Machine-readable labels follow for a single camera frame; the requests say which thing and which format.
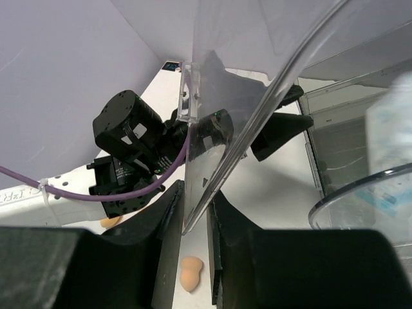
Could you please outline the cotton pad pack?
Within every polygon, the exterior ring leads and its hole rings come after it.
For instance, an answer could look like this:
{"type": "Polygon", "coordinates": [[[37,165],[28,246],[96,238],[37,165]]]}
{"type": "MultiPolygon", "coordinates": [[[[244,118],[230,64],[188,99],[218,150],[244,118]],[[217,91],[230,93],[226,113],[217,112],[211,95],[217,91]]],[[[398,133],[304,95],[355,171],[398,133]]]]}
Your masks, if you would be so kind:
{"type": "Polygon", "coordinates": [[[374,212],[372,226],[395,238],[411,233],[411,173],[388,178],[396,167],[411,163],[411,73],[395,79],[386,94],[366,111],[370,175],[385,177],[356,193],[374,212]]]}

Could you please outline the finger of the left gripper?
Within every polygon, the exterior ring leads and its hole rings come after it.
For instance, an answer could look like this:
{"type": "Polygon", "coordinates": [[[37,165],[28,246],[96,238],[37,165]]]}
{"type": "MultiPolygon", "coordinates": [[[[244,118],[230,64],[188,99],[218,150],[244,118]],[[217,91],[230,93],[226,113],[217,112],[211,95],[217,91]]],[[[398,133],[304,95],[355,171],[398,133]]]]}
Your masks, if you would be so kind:
{"type": "Polygon", "coordinates": [[[215,51],[205,59],[205,100],[216,108],[250,109],[257,104],[267,86],[226,70],[215,51]]]}
{"type": "Polygon", "coordinates": [[[266,160],[289,140],[312,127],[310,116],[274,113],[259,132],[250,148],[259,162],[266,160]]]}

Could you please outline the clear acrylic organizer box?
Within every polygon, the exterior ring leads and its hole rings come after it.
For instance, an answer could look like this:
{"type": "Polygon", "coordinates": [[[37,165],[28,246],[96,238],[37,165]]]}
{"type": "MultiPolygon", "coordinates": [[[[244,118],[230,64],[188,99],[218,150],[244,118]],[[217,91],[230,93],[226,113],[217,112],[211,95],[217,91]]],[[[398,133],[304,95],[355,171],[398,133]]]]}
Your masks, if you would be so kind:
{"type": "Polygon", "coordinates": [[[363,75],[394,62],[387,38],[411,23],[410,1],[115,1],[162,59],[183,61],[180,118],[189,123],[187,160],[201,142],[201,119],[223,108],[205,100],[205,59],[262,81],[250,109],[225,109],[234,132],[185,164],[183,233],[190,232],[276,108],[302,94],[299,77],[326,81],[363,75]]]}

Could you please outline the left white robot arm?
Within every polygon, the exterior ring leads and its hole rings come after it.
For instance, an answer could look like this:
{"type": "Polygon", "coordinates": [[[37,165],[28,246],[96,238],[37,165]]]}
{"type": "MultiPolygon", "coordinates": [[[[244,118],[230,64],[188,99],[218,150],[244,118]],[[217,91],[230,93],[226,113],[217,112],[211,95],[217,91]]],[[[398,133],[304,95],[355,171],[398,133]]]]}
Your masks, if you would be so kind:
{"type": "Polygon", "coordinates": [[[164,195],[172,164],[186,154],[187,124],[176,113],[163,121],[130,89],[102,108],[93,132],[106,155],[62,176],[2,190],[3,225],[60,227],[138,211],[164,195]]]}

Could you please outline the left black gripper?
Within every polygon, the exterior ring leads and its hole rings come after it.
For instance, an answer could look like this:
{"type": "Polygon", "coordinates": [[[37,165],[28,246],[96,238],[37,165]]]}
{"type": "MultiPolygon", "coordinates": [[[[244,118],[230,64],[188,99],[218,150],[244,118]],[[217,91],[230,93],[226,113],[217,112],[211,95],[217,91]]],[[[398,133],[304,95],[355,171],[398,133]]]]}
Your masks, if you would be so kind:
{"type": "MultiPolygon", "coordinates": [[[[193,154],[182,160],[193,161],[212,147],[231,140],[234,126],[229,113],[221,109],[201,119],[200,131],[191,137],[201,142],[193,154]]],[[[93,120],[96,145],[109,155],[88,165],[94,169],[96,185],[89,188],[94,196],[115,195],[136,191],[155,183],[176,160],[187,137],[188,123],[177,119],[177,109],[171,118],[162,119],[132,90],[117,93],[93,120]]],[[[108,218],[125,215],[146,206],[157,194],[154,191],[124,201],[103,201],[108,218]]]]}

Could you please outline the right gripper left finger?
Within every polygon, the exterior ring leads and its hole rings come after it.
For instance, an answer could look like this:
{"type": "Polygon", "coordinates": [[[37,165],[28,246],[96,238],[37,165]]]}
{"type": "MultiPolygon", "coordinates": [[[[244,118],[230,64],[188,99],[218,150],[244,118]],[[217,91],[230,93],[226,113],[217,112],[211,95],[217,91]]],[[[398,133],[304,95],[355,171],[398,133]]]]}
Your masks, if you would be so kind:
{"type": "Polygon", "coordinates": [[[184,183],[121,224],[86,229],[3,227],[2,308],[170,308],[184,183]]]}

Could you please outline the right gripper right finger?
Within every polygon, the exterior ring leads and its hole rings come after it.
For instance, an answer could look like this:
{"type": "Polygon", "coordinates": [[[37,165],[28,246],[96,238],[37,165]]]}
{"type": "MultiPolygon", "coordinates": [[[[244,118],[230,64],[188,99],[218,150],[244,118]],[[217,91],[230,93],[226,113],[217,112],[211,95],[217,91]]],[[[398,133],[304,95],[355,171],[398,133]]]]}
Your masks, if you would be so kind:
{"type": "Polygon", "coordinates": [[[411,286],[375,230],[268,230],[219,192],[207,211],[217,308],[410,308],[411,286]]]}

